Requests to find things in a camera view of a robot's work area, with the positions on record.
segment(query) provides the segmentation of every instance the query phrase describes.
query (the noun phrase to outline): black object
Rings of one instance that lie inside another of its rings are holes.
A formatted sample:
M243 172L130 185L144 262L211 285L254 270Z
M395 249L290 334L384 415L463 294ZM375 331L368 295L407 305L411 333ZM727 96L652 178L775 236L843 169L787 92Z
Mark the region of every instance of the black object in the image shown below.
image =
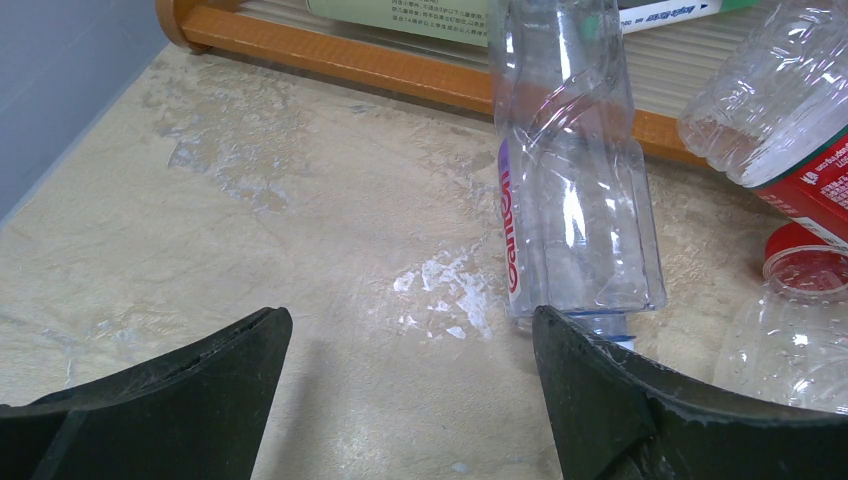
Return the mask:
M848 417L699 382L551 307L533 344L566 479L848 478Z
M198 342L0 408L0 478L249 479L292 321L266 308Z

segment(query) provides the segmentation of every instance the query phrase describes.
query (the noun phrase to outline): wooden frame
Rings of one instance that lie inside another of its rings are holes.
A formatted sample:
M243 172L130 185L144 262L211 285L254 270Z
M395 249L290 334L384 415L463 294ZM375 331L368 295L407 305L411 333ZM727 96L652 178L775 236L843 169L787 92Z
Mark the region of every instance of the wooden frame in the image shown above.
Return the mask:
M485 72L234 13L240 0L156 0L173 43L202 52L220 48L385 88L485 114L492 113ZM695 165L677 136L676 119L636 111L633 136L645 153Z

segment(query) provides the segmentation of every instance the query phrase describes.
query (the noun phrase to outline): bottle cap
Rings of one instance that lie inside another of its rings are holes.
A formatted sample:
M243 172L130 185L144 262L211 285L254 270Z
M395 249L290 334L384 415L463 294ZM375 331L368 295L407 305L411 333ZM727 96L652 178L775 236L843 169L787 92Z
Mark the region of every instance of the bottle cap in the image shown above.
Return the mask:
M792 222L766 242L763 277L800 292L843 290L848 286L848 255Z

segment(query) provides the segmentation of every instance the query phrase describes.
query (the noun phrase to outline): gray wall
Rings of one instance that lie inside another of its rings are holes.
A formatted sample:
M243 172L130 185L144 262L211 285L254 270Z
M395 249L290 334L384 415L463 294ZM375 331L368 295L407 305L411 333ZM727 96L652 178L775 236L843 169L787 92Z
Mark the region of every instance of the gray wall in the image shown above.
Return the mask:
M165 45L154 0L0 0L0 223Z

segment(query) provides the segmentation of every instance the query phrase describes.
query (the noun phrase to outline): marble-patterned surface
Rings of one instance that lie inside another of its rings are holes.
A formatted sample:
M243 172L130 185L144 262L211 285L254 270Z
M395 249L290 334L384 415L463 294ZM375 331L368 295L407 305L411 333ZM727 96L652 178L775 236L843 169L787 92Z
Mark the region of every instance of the marble-patterned surface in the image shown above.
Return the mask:
M0 399L285 306L255 478L559 478L503 313L496 144L481 120L166 48L0 230ZM709 380L783 220L712 172L650 173L670 304L633 318L636 349Z

